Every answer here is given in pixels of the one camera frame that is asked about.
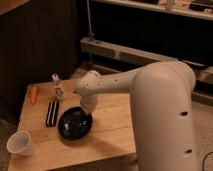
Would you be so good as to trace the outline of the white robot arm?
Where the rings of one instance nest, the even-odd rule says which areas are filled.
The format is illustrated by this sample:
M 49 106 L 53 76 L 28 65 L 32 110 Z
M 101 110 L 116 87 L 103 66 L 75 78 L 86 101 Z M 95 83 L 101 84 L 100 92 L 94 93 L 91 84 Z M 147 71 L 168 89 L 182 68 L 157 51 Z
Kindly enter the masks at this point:
M 193 70 L 180 61 L 155 62 L 102 76 L 92 70 L 76 85 L 85 113 L 98 94 L 127 93 L 140 171 L 199 171 L 191 94 Z

